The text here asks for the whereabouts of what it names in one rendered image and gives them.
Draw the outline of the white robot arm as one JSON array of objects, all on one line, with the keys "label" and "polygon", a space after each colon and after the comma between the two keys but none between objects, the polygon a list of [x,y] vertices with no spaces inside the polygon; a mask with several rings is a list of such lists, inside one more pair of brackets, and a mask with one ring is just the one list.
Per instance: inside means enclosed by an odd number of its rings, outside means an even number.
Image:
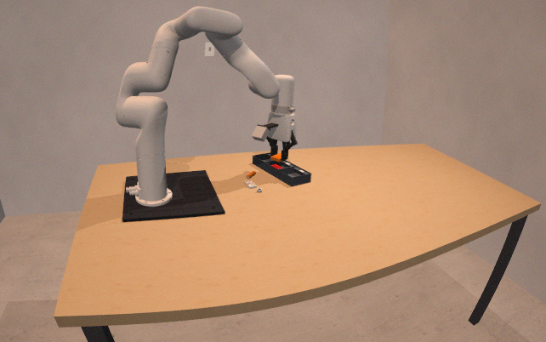
[{"label": "white robot arm", "polygon": [[166,191],[165,127],[168,105],[162,98],[139,96],[139,93],[162,92],[168,87],[179,49],[178,40],[204,31],[225,60],[249,80],[250,90],[271,99],[272,112],[295,112],[294,78],[274,76],[238,36],[242,28],[242,20],[236,14],[194,7],[158,29],[148,62],[134,63],[125,71],[117,100],[116,119],[123,127],[140,128],[135,143],[138,185],[126,188],[130,196],[135,195],[137,203],[157,207],[170,202],[173,197],[169,189]]}]

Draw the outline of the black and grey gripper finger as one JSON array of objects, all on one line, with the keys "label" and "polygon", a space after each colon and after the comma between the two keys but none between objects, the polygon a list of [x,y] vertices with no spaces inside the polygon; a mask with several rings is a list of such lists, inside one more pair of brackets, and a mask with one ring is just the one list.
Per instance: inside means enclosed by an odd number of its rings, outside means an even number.
[{"label": "black and grey gripper finger", "polygon": [[269,138],[268,136],[267,136],[266,139],[267,139],[267,140],[269,141],[269,143],[270,143],[270,146],[271,146],[271,149],[270,149],[270,156],[272,157],[272,156],[276,155],[277,152],[278,152],[278,145],[276,145],[276,144],[277,144],[277,140],[273,140],[273,139]]},{"label": "black and grey gripper finger", "polygon": [[[290,143],[290,140],[292,141]],[[294,134],[293,132],[291,132],[291,138],[290,138],[289,142],[287,142],[287,145],[286,145],[286,142],[282,142],[282,147],[283,147],[283,150],[282,150],[282,156],[281,156],[281,160],[282,161],[285,161],[287,160],[288,158],[288,149],[290,149],[292,146],[294,145],[297,145],[297,140],[295,139],[294,137]]]}]

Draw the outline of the dark grey rack of bins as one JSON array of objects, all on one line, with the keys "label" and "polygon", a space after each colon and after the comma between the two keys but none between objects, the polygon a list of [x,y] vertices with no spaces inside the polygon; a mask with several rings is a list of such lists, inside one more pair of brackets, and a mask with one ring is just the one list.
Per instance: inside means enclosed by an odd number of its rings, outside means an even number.
[{"label": "dark grey rack of bins", "polygon": [[[311,182],[310,172],[288,162],[287,160],[280,162],[271,160],[270,153],[253,155],[253,164],[290,186],[302,185]],[[277,169],[272,167],[271,165],[274,164],[277,164],[282,168]]]}]

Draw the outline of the white domino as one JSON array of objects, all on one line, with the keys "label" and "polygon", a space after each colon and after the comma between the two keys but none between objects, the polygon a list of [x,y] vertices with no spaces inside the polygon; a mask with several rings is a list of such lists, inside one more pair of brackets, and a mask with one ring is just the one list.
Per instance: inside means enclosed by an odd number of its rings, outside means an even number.
[{"label": "white domino", "polygon": [[244,184],[245,184],[249,189],[257,188],[257,186],[256,186],[251,180],[244,181]]}]

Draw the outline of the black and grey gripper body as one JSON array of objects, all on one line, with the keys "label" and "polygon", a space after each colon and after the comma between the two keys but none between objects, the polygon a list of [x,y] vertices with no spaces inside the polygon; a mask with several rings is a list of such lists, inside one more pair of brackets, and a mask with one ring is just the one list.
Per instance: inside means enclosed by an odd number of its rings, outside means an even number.
[{"label": "black and grey gripper body", "polygon": [[[289,142],[291,138],[291,132],[293,132],[296,138],[296,120],[293,113],[280,114],[270,112],[268,116],[268,123],[276,123],[277,127],[270,128],[268,137],[273,140],[279,140],[282,142]],[[292,125],[291,125],[292,124]]]}]

